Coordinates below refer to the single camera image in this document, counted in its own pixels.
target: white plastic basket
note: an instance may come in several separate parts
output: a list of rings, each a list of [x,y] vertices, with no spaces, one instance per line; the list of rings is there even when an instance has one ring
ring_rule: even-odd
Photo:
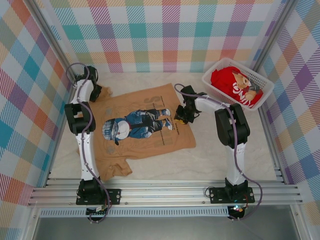
[[[212,72],[214,72],[215,70],[221,70],[230,66],[238,68],[244,75],[246,75],[250,79],[250,81],[253,81],[255,84],[257,84],[263,91],[262,97],[252,108],[249,108],[247,105],[241,104],[237,100],[233,99],[232,97],[228,96],[224,92],[220,91],[219,89],[211,85]],[[202,81],[205,85],[206,93],[209,94],[211,97],[214,97],[215,99],[228,104],[238,103],[242,106],[244,110],[248,110],[248,111],[257,110],[264,103],[264,101],[269,97],[269,95],[272,93],[275,87],[274,83],[268,80],[267,78],[261,76],[255,71],[252,71],[246,66],[243,66],[242,64],[227,57],[222,58],[215,65],[210,67],[210,69],[206,71],[205,74],[203,75]]]

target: tan t-shirt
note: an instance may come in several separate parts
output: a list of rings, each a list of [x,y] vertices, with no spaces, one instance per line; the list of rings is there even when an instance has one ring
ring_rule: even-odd
[[[194,148],[196,141],[189,125],[174,120],[179,104],[172,84],[116,97],[110,97],[109,89],[103,87],[97,101],[90,102],[96,123],[95,161],[101,179],[131,174],[127,158],[143,159]],[[115,126],[105,125],[106,121]]]

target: vent grille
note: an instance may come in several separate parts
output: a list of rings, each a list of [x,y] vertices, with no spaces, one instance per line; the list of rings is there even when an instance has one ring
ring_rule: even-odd
[[[227,217],[228,207],[112,207],[109,217]],[[79,218],[86,216],[86,209],[79,208],[43,208],[41,218]]]

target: white floor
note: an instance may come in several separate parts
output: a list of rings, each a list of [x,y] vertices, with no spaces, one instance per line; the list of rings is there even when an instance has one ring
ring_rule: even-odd
[[[111,87],[113,96],[142,89],[162,86],[167,83],[192,85],[193,89],[205,92],[201,81],[203,73],[108,73],[100,75],[98,83]],[[269,153],[263,126],[258,111],[245,113],[251,134],[245,151],[245,173],[255,180],[275,180],[275,171]],[[128,159],[133,173],[115,179],[136,180],[223,180],[227,163],[225,147],[220,143],[214,116],[201,113],[190,125],[196,147],[145,159]],[[59,149],[54,160],[51,178],[81,177],[81,163],[77,143],[69,128],[64,129]]]

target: gray floor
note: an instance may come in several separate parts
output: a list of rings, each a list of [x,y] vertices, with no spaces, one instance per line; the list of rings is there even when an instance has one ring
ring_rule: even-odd
[[[289,206],[261,206],[243,222],[226,217],[40,218],[34,240],[297,240]]]

